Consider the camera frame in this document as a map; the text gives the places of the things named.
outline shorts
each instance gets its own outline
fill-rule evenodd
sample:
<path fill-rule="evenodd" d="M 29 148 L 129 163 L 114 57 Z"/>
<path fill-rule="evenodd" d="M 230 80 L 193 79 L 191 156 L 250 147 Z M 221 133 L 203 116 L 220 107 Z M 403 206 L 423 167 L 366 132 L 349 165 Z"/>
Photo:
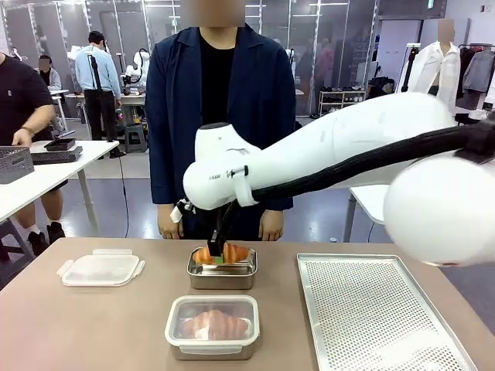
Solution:
<path fill-rule="evenodd" d="M 39 133 L 37 133 L 34 137 L 32 137 L 32 141 L 52 141 L 53 136 L 49 128 L 41 130 Z M 59 185 L 54 186 L 50 191 L 48 192 L 53 192 L 61 189 L 64 185 L 68 183 L 67 180 L 64 180 L 61 182 Z"/>

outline glass wall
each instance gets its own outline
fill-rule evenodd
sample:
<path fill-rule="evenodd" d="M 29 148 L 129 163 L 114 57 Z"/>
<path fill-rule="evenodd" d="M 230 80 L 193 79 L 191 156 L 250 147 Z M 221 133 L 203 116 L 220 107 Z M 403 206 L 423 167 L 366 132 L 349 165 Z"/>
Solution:
<path fill-rule="evenodd" d="M 246 23 L 293 49 L 297 113 L 316 111 L 322 87 L 364 84 L 378 0 L 246 0 Z M 5 27 L 9 47 L 37 67 L 50 54 L 72 89 L 73 66 L 66 51 L 87 44 L 90 29 L 103 32 L 115 66 L 132 64 L 139 49 L 152 49 L 180 32 L 180 0 L 8 0 Z"/>

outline gray basket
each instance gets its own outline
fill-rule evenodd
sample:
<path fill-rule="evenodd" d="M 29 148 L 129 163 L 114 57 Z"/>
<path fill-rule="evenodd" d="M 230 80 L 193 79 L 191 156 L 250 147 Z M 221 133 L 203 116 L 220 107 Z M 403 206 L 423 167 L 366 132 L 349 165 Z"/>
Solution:
<path fill-rule="evenodd" d="M 34 172 L 29 148 L 0 146 L 0 184 L 9 184 Z"/>

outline plastic lid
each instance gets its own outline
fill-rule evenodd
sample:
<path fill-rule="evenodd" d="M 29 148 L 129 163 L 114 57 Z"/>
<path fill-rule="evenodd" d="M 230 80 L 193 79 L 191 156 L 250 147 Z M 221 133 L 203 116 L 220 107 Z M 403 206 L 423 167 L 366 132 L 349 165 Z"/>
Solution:
<path fill-rule="evenodd" d="M 130 250 L 124 250 L 123 254 L 105 254 L 108 252 L 96 250 L 93 255 L 67 261 L 58 272 L 62 283 L 66 286 L 122 286 L 141 273 L 145 262 L 139 261 Z"/>
<path fill-rule="evenodd" d="M 187 352 L 201 346 L 250 345 L 259 332 L 258 303 L 251 296 L 182 296 L 172 304 L 165 337 Z"/>

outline chair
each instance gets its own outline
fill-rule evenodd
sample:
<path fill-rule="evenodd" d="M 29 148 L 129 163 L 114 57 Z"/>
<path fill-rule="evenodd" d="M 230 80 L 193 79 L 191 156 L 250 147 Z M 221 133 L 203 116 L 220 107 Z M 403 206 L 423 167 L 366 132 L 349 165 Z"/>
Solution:
<path fill-rule="evenodd" d="M 19 244 L 19 247 L 5 246 L 2 242 L 2 238 L 9 235 L 14 236 L 15 240 Z M 0 256 L 7 257 L 7 253 L 24 254 L 16 262 L 12 263 L 10 260 L 0 261 L 0 289 L 7 285 L 10 278 L 17 274 L 27 264 L 34 260 L 34 255 L 31 250 L 28 249 L 24 240 L 21 238 L 17 229 L 10 219 L 0 222 Z"/>
<path fill-rule="evenodd" d="M 139 144 L 133 145 L 131 144 L 131 136 L 133 134 L 137 134 L 139 138 Z M 125 151 L 127 153 L 131 151 L 141 151 L 146 152 L 148 149 L 148 143 L 146 143 L 145 131 L 142 128 L 142 125 L 132 125 L 125 127 Z"/>

